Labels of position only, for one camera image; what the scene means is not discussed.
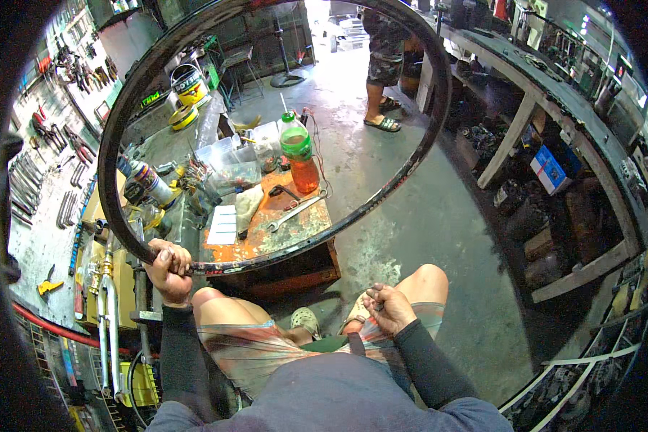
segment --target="black bicycle rim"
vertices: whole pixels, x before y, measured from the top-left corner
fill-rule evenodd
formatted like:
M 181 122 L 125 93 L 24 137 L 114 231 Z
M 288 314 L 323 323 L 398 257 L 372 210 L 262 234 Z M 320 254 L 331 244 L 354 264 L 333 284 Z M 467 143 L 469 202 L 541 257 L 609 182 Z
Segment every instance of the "black bicycle rim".
M 441 46 L 439 36 L 413 9 L 401 1 L 343 1 L 362 5 L 389 17 L 393 17 L 420 40 L 420 44 L 432 65 L 435 88 L 438 90 L 435 91 L 434 106 L 425 135 L 408 160 L 405 161 L 395 175 L 377 193 L 328 229 L 293 246 L 244 261 L 232 261 L 229 263 L 193 262 L 190 264 L 191 273 L 219 276 L 222 274 L 255 270 L 286 260 L 326 242 L 384 202 L 391 193 L 398 189 L 413 174 L 428 151 L 430 151 L 437 134 L 444 125 L 444 120 L 449 111 L 449 96 L 451 94 L 449 63 L 446 61 L 444 48 Z M 111 227 L 115 236 L 118 237 L 122 246 L 143 262 L 147 264 L 153 263 L 154 259 L 156 259 L 156 251 L 151 249 L 146 243 L 140 243 L 135 237 L 126 218 L 123 216 L 122 208 L 118 200 L 116 181 L 118 149 L 132 110 L 137 104 L 135 97 L 146 89 L 147 84 L 157 75 L 158 71 L 163 70 L 166 63 L 176 54 L 180 47 L 189 44 L 203 32 L 240 13 L 284 3 L 289 3 L 289 0 L 217 0 L 203 6 L 179 22 L 147 51 L 139 60 L 139 63 L 120 91 L 106 122 L 99 152 L 99 188 L 102 188 L 104 192 L 101 197 L 101 203 L 108 225 Z M 442 89 L 445 89 L 446 92 L 440 95 Z

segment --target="red liquid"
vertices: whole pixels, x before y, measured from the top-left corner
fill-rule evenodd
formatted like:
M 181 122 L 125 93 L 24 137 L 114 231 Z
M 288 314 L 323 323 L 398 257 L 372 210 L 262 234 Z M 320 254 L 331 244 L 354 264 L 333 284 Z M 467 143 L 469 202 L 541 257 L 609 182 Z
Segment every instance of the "red liquid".
M 319 171 L 317 171 L 313 158 L 304 162 L 291 160 L 290 169 L 295 188 L 301 194 L 309 194 L 319 186 Z

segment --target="black arm sleeve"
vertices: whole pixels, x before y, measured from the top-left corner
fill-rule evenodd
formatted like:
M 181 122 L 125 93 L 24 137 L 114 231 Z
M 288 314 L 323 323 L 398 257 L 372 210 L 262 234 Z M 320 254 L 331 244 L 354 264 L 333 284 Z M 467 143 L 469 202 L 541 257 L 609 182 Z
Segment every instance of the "black arm sleeve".
M 161 384 L 163 401 L 187 406 L 205 422 L 220 419 L 211 405 L 208 371 L 192 307 L 163 306 Z
M 394 338 L 417 393 L 428 407 L 440 409 L 460 397 L 477 397 L 475 388 L 440 350 L 416 319 Z

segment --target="gray shirt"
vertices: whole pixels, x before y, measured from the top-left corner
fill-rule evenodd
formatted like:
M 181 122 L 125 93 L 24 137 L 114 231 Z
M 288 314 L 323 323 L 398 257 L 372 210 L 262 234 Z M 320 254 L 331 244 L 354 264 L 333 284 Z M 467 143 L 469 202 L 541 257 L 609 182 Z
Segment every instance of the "gray shirt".
M 165 431 L 512 431 L 494 405 L 463 397 L 422 410 L 387 369 L 358 355 L 333 353 L 285 364 L 252 405 L 204 424 L 180 402 L 164 402 L 150 432 Z

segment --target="orange painted surface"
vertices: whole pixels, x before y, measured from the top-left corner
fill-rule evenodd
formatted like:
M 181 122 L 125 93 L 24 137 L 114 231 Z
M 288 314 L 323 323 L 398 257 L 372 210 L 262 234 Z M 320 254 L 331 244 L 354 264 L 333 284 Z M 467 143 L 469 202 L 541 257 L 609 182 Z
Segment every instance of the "orange painted surface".
M 276 185 L 285 186 L 295 195 L 302 196 L 295 188 L 290 171 L 285 173 L 275 171 L 262 177 L 264 198 L 259 204 L 257 212 L 252 216 L 245 240 L 236 239 L 234 245 L 228 246 L 207 245 L 208 229 L 211 226 L 210 223 L 207 224 L 202 235 L 202 248 L 205 249 L 203 255 L 208 261 L 229 263 L 231 261 L 255 258 L 284 247 L 293 246 L 295 243 L 306 240 L 331 226 L 326 202 L 320 200 L 294 216 L 293 219 L 286 221 L 276 232 L 270 232 L 267 229 L 269 223 L 283 217 L 286 213 L 283 208 L 293 199 L 285 192 L 270 197 L 269 191 Z M 316 196 L 319 190 L 318 187 L 305 195 L 304 199 Z

